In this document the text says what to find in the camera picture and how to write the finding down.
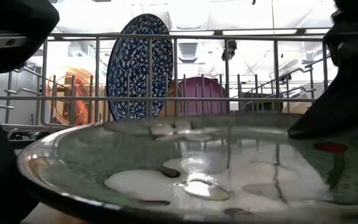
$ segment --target dark object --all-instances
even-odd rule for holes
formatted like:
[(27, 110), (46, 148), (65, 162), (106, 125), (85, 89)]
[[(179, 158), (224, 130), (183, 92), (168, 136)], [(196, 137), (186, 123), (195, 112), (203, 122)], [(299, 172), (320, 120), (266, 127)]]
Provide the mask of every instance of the dark object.
[[(0, 0), (0, 45), (7, 46), (0, 48), (0, 73), (20, 68), (40, 48), (58, 21), (58, 12), (47, 0)], [(7, 38), (6, 33), (16, 38)]]
[[(58, 21), (47, 0), (0, 0), (0, 73), (21, 67)], [(20, 223), (37, 204), (22, 183), (16, 155), (0, 125), (0, 223)]]
[[(235, 56), (235, 54), (236, 54), (237, 43), (236, 43), (235, 40), (229, 40), (227, 44), (228, 44), (228, 46), (229, 46), (229, 50), (228, 50), (229, 56), (228, 56), (228, 59), (231, 60), (231, 59)], [(223, 60), (223, 61), (224, 61), (224, 59), (225, 59), (224, 53), (225, 53), (225, 51), (224, 51), (224, 49), (223, 49), (223, 54), (222, 54), (222, 60)]]
[(313, 147), (320, 151), (330, 152), (333, 155), (334, 166), (333, 169), (329, 171), (326, 182), (328, 183), (330, 189), (335, 188), (345, 170), (344, 153), (349, 149), (349, 147), (335, 142), (319, 142), (315, 143)]
[(24, 139), (32, 139), (32, 140), (39, 140), (42, 139), (48, 135), (50, 135), (50, 132), (45, 132), (45, 131), (41, 131), (41, 132), (36, 132), (36, 133), (29, 133), (29, 132), (15, 132), (11, 135), (11, 137), (9, 138), (9, 140), (24, 140)]
[(291, 138), (318, 137), (358, 125), (358, 1), (336, 3), (339, 10), (333, 14), (335, 25), (323, 41), (338, 73), (323, 95), (289, 129)]
[(25, 147), (33, 144), (34, 142), (35, 140), (33, 139), (10, 141), (13, 150), (24, 149)]
[[(256, 93), (242, 93), (242, 98), (266, 98), (266, 97), (270, 97), (271, 94), (261, 94), (258, 93), (258, 95), (256, 95)], [(258, 103), (251, 103), (249, 101), (245, 101), (243, 104), (243, 108), (241, 109), (241, 111), (243, 113), (249, 113), (253, 111), (257, 111), (257, 108), (259, 108), (259, 111), (264, 111), (264, 112), (268, 112), (268, 111), (275, 111), (277, 110), (276, 108), (274, 108), (274, 103), (273, 102), (258, 102)], [(280, 103), (280, 111), (283, 109), (283, 103)]]
[[(288, 74), (287, 77), (288, 77), (288, 80), (292, 80), (292, 75), (291, 74)], [(287, 80), (287, 78), (286, 78), (286, 76), (283, 75), (278, 80), (280, 80), (280, 82), (285, 82)]]

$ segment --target floral pattern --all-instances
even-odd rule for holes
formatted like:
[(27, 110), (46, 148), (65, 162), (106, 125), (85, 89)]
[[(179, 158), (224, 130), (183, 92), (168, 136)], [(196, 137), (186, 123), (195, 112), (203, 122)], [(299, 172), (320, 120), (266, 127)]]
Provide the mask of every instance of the floral pattern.
[[(131, 20), (122, 34), (160, 34), (169, 30), (155, 15), (143, 14)], [(165, 97), (172, 79), (173, 49), (171, 39), (152, 39), (152, 97)], [(147, 96), (149, 77), (149, 39), (119, 38), (112, 49), (106, 78), (106, 95), (111, 97)], [(164, 101), (152, 101), (151, 116), (157, 117)], [(114, 120), (145, 119), (145, 101), (109, 101), (109, 109)]]

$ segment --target dishwasher rack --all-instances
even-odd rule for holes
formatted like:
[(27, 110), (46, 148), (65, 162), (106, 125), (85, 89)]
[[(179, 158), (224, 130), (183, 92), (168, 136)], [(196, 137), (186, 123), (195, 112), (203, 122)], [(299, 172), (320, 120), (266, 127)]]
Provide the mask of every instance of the dishwasher rack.
[[(324, 90), (327, 89), (329, 85), (328, 80), (328, 65), (327, 65), (327, 59), (329, 58), (329, 55), (327, 55), (327, 47), (324, 44), (322, 45), (322, 53), (323, 57), (321, 60), (309, 63), (304, 68), (297, 68), (295, 70), (286, 72), (284, 74), (279, 74), (279, 53), (278, 53), (278, 42), (320, 42), (322, 43), (322, 38), (320, 37), (283, 37), (283, 36), (273, 36), (273, 37), (264, 37), (264, 36), (230, 36), (230, 35), (214, 35), (214, 36), (205, 36), (205, 35), (138, 35), (138, 34), (66, 34), (66, 33), (59, 33), (59, 34), (51, 34), (51, 37), (54, 39), (48, 39), (44, 42), (44, 50), (43, 50), (43, 65), (42, 65), (42, 72), (41, 74), (38, 74), (36, 72), (30, 71), (27, 68), (24, 68), (25, 70), (29, 71), (31, 74), (35, 75), (37, 77), (38, 86), (42, 86), (41, 92), (34, 92), (32, 90), (28, 90), (25, 88), (21, 88), (18, 90), (12, 90), (11, 89), (11, 80), (8, 82), (7, 90), (6, 90), (6, 96), (0, 96), (0, 100), (6, 100), (7, 105), (0, 105), (0, 108), (2, 110), (6, 110), (8, 114), (7, 119), (5, 123), (2, 123), (2, 127), (9, 132), (9, 135), (12, 135), (14, 132), (34, 132), (34, 131), (59, 131), (66, 128), (70, 128), (73, 126), (73, 122), (70, 122), (70, 125), (65, 124), (54, 124), (54, 123), (48, 123), (46, 122), (46, 104), (47, 101), (51, 101), (52, 105), (56, 101), (69, 101), (71, 102), (71, 105), (73, 105), (73, 102), (76, 100), (83, 100), (88, 101), (90, 104), (94, 103), (94, 114), (92, 114), (92, 111), (90, 110), (90, 117), (94, 116), (95, 122), (99, 121), (99, 102), (100, 101), (146, 101), (148, 104), (150, 104), (151, 101), (174, 101), (175, 102), (175, 116), (181, 116), (186, 115), (186, 112), (184, 114), (180, 113), (178, 104), (184, 103), (186, 105), (186, 102), (189, 101), (201, 101), (201, 102), (215, 102), (218, 101), (222, 106), (225, 106), (227, 111), (230, 111), (230, 102), (238, 103), (239, 105), (239, 112), (241, 113), (242, 108), (245, 105), (249, 104), (258, 104), (256, 107), (256, 112), (260, 112), (259, 110), (259, 103), (271, 103), (275, 107), (274, 110), (279, 111), (281, 109), (280, 103), (289, 103), (289, 102), (314, 102), (314, 91), (316, 90), (313, 85), (313, 65), (316, 63), (323, 63), (323, 74), (324, 74)], [(100, 42), (102, 40), (114, 40), (117, 38), (143, 38), (143, 39), (172, 39), (173, 40), (173, 58), (174, 58), (174, 64), (173, 64), (173, 73), (175, 81), (175, 96), (174, 97), (163, 97), (163, 98), (153, 98), (145, 97), (145, 98), (139, 98), (139, 97), (105, 97), (99, 95), (99, 76), (100, 76)], [(225, 55), (225, 72), (224, 75), (219, 75), (219, 83), (227, 90), (227, 95), (225, 98), (195, 98), (195, 97), (178, 97), (178, 39), (209, 39), (209, 40), (223, 40), (224, 41), (224, 55)], [(56, 83), (56, 77), (53, 78), (53, 80), (49, 80), (47, 78), (47, 57), (48, 57), (48, 43), (51, 41), (82, 41), (82, 40), (92, 40), (96, 41), (96, 70), (95, 70), (95, 76), (91, 77), (91, 83), (90, 83), (90, 96), (75, 96), (75, 88), (72, 88), (71, 90), (71, 96), (57, 96), (56, 95), (56, 86), (59, 85)], [(248, 93), (251, 93), (252, 95), (255, 95), (256, 97), (251, 98), (244, 98), (243, 96), (243, 89), (242, 89), (242, 82), (240, 81), (240, 75), (237, 75), (237, 85), (236, 88), (238, 89), (238, 95), (237, 96), (230, 96), (229, 89), (232, 86), (229, 80), (229, 60), (227, 58), (228, 56), (228, 42), (230, 40), (258, 40), (258, 41), (272, 41), (273, 42), (273, 55), (274, 55), (274, 79), (270, 80), (269, 82), (260, 84), (257, 80), (257, 75), (255, 75), (255, 88), (252, 88), (248, 91)], [(310, 74), (310, 89), (307, 90), (303, 88), (303, 91), (310, 92), (312, 95), (312, 99), (304, 99), (304, 98), (290, 98), (289, 93), (302, 89), (302, 87), (295, 88), (295, 89), (289, 89), (289, 79), (288, 77), (295, 72), (303, 72), (303, 73), (309, 73)], [(47, 96), (47, 81), (50, 81), (53, 83), (52, 86), (52, 96)], [(285, 91), (280, 91), (280, 85), (286, 85)], [(269, 96), (263, 96), (263, 90), (264, 88), (271, 89), (271, 95)], [(28, 93), (33, 93), (33, 96), (16, 96), (16, 94), (20, 93), (21, 91), (26, 91)], [(37, 114), (36, 114), (36, 124), (35, 125), (22, 125), (22, 124), (10, 124), (9, 123), (9, 110), (13, 110), (14, 108), (9, 105), (9, 102), (12, 100), (23, 100), (23, 101), (36, 101), (37, 102)], [(53, 106), (51, 106), (51, 118), (53, 117)], [(74, 110), (70, 110), (70, 117), (74, 117)]]

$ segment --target decorative plate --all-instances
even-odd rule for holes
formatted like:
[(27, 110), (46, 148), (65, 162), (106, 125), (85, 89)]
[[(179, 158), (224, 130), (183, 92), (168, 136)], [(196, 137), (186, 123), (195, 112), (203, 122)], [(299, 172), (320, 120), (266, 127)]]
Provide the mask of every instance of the decorative plate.
[[(67, 83), (67, 81), (69, 83), (71, 83), (71, 78), (72, 76), (75, 77), (75, 86), (76, 86), (76, 91), (75, 94), (76, 96), (90, 96), (90, 79), (91, 77), (94, 77), (94, 75), (85, 70), (84, 68), (81, 67), (72, 67), (72, 66), (66, 66), (63, 67), (59, 70), (57, 70), (54, 75), (56, 75), (57, 80), (56, 80), (56, 84), (60, 85), (59, 87), (61, 87), (62, 85), (64, 85), (65, 83)], [(70, 86), (66, 86), (66, 90), (68, 90), (69, 93), (71, 93), (71, 85)], [(52, 90), (53, 90), (53, 75), (51, 75), (51, 77), (49, 78), (49, 80), (47, 81), (46, 84), (46, 89), (47, 89), (47, 96), (52, 96)], [(93, 96), (95, 96), (95, 87), (92, 88), (92, 93)], [(105, 96), (105, 90), (104, 87), (100, 85), (99, 87), (99, 96)], [(70, 124), (69, 120), (70, 120), (70, 102), (69, 101), (55, 101), (55, 108), (54, 108), (54, 121), (56, 123), (60, 123), (60, 124)], [(66, 105), (66, 106), (57, 106), (60, 103)], [(105, 105), (106, 102), (104, 101), (100, 101), (99, 102), (99, 114), (101, 117), (101, 121), (107, 121), (108, 120), (108, 109), (107, 106)], [(89, 101), (85, 101), (85, 100), (77, 100), (74, 102), (75, 104), (75, 124), (78, 125), (82, 125), (82, 124), (88, 124), (89, 123), (93, 123), (94, 122), (94, 109), (95, 109), (95, 105), (92, 104), (91, 108), (88, 105)], [(91, 116), (91, 120), (88, 121), (88, 114), (89, 112), (92, 112), (92, 116)]]
[(358, 128), (289, 139), (298, 118), (189, 116), (79, 126), (29, 146), (18, 165), (33, 195), (90, 223), (358, 217)]
[[(122, 34), (168, 35), (169, 30), (155, 15), (143, 14), (131, 20), (121, 31)], [(173, 50), (171, 39), (153, 39), (152, 97), (165, 97), (172, 79)], [(128, 96), (127, 76), (129, 76), (129, 96), (146, 97), (146, 83), (149, 77), (149, 39), (118, 38), (109, 59), (106, 78), (106, 95), (111, 97)], [(152, 102), (151, 118), (157, 117), (164, 101)], [(145, 119), (145, 101), (109, 101), (109, 109), (114, 120)]]

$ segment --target pink plate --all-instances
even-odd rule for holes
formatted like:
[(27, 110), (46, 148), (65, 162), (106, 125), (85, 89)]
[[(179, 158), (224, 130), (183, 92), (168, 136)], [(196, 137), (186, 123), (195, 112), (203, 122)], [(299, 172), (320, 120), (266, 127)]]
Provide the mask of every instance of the pink plate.
[[(217, 81), (210, 78), (204, 78), (204, 95), (202, 92), (203, 78), (192, 77), (182, 80), (178, 84), (183, 93), (183, 97), (198, 97), (202, 98), (225, 98), (226, 91)], [(219, 101), (186, 101), (183, 102), (182, 114), (199, 115), (199, 114), (226, 114), (226, 103)]]

